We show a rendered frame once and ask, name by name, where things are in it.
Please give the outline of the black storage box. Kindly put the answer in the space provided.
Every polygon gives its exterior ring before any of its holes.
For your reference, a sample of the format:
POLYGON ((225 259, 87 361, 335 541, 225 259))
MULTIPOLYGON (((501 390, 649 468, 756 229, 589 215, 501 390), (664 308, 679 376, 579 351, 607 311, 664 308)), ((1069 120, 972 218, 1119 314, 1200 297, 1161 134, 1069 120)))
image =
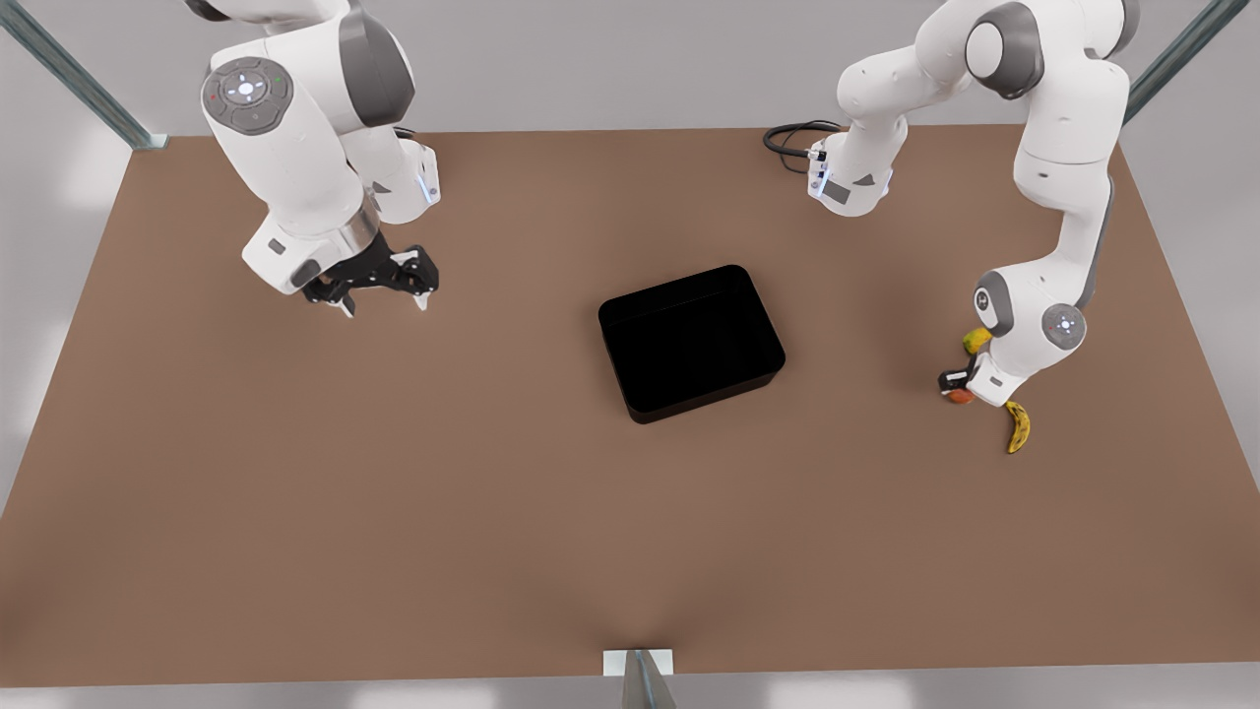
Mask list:
POLYGON ((598 326, 638 423, 760 389, 785 364, 769 310, 738 264, 604 301, 598 326))

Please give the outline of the silver frame post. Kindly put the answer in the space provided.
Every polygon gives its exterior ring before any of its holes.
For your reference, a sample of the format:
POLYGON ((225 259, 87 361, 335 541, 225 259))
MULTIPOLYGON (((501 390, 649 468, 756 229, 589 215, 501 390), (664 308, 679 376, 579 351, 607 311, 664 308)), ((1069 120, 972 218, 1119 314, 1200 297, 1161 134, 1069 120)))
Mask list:
POLYGON ((620 709, 678 709, 665 681, 674 675, 673 650, 606 650, 602 662, 604 678, 622 678, 620 709))
POLYGON ((1121 125, 1128 125, 1210 43, 1223 31, 1251 0, 1210 0, 1183 31, 1162 50, 1130 86, 1121 125))
POLYGON ((73 55, 50 37, 18 0, 0 0, 0 26, 88 107, 131 150, 163 150, 169 136, 150 133, 120 102, 91 76, 73 55))

